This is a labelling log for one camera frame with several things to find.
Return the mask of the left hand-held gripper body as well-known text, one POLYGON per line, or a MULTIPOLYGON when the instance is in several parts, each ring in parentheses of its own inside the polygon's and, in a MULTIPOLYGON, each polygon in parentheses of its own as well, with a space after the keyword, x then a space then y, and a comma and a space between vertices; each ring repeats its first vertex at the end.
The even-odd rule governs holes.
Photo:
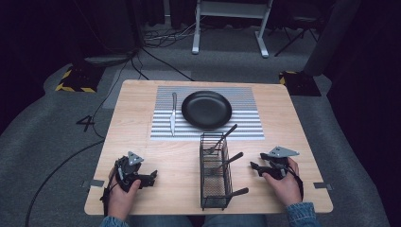
MULTIPOLYGON (((112 178, 116 178, 116 181, 124 191, 129 192, 132 183, 140 180, 138 170, 143 161, 142 157, 129 151, 126 156, 123 156, 114 163, 112 178)), ((108 189, 113 189, 112 183, 108 184, 108 189)))

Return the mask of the black yellow striped base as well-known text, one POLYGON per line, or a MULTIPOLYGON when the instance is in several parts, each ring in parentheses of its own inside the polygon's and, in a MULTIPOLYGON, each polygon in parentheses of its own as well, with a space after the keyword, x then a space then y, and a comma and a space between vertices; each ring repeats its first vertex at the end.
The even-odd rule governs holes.
POLYGON ((63 74, 56 91, 96 93, 104 71, 104 67, 81 69, 70 66, 63 74))
POLYGON ((314 78, 304 72, 280 72, 279 82, 286 86, 291 96, 321 96, 314 78))

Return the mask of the white table frame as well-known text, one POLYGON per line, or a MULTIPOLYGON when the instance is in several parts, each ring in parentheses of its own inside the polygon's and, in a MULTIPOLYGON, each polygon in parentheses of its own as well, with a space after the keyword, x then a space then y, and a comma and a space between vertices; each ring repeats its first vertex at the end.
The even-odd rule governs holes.
POLYGON ((261 25, 255 31, 254 36, 257 41, 261 56, 267 58, 270 54, 263 40, 263 35, 270 17, 273 0, 267 0, 263 4, 252 3, 233 3, 233 2, 212 2, 210 0, 197 0, 195 10, 195 33, 191 52, 197 55, 200 52, 201 40, 201 17, 234 17, 246 19, 261 19, 261 25))

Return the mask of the silver table knife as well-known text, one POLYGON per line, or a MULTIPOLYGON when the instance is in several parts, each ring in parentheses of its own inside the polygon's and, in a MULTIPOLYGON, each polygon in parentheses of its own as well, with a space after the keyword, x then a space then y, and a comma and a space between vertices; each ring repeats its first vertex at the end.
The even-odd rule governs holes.
POLYGON ((175 92, 172 93, 172 112, 171 116, 169 117, 170 121, 170 131, 171 135, 174 137, 175 136, 175 124, 176 124, 176 110, 177 110, 177 94, 175 92))

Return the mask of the grey stand base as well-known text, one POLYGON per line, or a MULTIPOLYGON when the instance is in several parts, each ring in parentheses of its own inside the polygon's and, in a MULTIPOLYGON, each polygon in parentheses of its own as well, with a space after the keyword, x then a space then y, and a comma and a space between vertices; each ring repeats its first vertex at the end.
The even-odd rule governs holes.
POLYGON ((84 60, 93 65, 93 67, 111 67, 130 61, 134 56, 135 53, 110 54, 88 57, 84 60))

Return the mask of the black-handled fork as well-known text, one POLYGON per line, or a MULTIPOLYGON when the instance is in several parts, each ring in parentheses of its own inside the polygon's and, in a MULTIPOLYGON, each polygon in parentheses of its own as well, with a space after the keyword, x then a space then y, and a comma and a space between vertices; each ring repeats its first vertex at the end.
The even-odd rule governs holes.
POLYGON ((237 124, 234 124, 226 133, 224 133, 220 139, 210 148, 206 149, 204 152, 206 154, 212 154, 216 148, 219 147, 219 145, 226 139, 227 136, 229 136, 235 129, 237 128, 237 124))

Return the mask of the person's right hand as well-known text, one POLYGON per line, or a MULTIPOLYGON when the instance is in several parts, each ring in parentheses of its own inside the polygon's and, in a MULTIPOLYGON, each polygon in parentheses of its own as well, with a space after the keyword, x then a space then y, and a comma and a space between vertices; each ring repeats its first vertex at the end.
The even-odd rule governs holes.
POLYGON ((301 195, 301 190, 297 182, 297 177, 299 175, 298 164, 291 158, 288 158, 288 163, 293 174, 289 173, 282 180, 275 180, 268 173, 263 174, 264 179, 272 187, 278 200, 285 206, 303 201, 303 196, 301 195))

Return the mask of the black-handled utensil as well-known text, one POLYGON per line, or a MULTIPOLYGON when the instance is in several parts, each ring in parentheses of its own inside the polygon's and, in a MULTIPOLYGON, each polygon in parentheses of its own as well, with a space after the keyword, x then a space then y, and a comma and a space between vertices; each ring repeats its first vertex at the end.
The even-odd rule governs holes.
POLYGON ((227 194, 227 195, 218 196, 218 198, 219 198, 219 199, 228 200, 228 199, 231 199, 231 198, 233 198, 233 197, 235 197, 235 196, 240 196, 240 195, 244 195, 244 194, 247 194, 247 193, 249 193, 249 188, 248 188, 248 187, 244 187, 244 188, 238 189, 237 191, 234 191, 234 192, 232 192, 232 193, 229 193, 229 194, 227 194))
POLYGON ((219 171, 220 169, 223 169, 224 167, 226 167, 227 165, 229 165, 231 162, 236 161, 237 159, 243 157, 244 153, 241 151, 238 154, 236 154, 235 156, 229 158, 228 160, 222 162, 221 165, 219 165, 218 167, 214 168, 215 171, 219 171))

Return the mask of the grey striped placemat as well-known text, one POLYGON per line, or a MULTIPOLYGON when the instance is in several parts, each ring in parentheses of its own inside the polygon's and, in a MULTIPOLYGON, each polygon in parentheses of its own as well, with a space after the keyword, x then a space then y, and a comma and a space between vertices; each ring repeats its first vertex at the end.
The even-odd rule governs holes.
POLYGON ((213 91, 223 95, 232 106, 232 116, 224 125, 212 132, 225 133, 234 124, 237 128, 230 140, 264 140, 264 132, 253 90, 250 87, 159 86, 153 111, 150 138, 162 141, 197 141, 204 129, 188 123, 182 115, 183 101, 197 91, 213 91), (173 109, 172 94, 177 94, 175 134, 171 133, 170 116, 173 109))

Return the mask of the grey slanted column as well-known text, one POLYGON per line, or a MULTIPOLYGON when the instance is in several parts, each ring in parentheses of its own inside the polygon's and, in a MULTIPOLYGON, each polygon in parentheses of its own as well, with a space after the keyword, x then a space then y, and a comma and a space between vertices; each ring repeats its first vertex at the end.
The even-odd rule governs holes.
POLYGON ((303 72, 310 77, 321 75, 332 59, 349 25, 357 14, 361 0, 337 0, 328 22, 313 49, 303 72))

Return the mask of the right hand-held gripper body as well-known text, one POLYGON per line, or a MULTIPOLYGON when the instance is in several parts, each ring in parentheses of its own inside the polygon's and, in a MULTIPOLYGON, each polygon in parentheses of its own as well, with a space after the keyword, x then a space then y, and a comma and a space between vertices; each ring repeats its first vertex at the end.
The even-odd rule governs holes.
POLYGON ((267 154, 271 157, 274 157, 272 160, 265 160, 269 164, 267 173, 275 180, 282 180, 287 175, 289 170, 288 158, 290 156, 299 155, 299 152, 289 148, 277 146, 267 154))

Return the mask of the black round plate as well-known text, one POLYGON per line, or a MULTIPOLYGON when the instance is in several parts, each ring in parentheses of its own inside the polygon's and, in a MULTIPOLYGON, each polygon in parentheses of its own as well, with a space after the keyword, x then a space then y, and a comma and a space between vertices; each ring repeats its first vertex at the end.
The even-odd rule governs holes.
POLYGON ((232 116, 232 105, 226 97, 213 91, 197 91, 187 96, 182 104, 184 119, 205 130, 224 126, 232 116))

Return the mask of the person's left hand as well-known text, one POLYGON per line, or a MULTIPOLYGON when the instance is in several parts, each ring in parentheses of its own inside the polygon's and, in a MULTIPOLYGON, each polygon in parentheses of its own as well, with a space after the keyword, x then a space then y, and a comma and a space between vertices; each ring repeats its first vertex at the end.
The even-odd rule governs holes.
POLYGON ((132 183, 130 191, 124 191, 116 179, 112 180, 113 189, 110 192, 108 215, 110 217, 126 220, 132 207, 137 191, 139 190, 141 181, 136 180, 132 183))

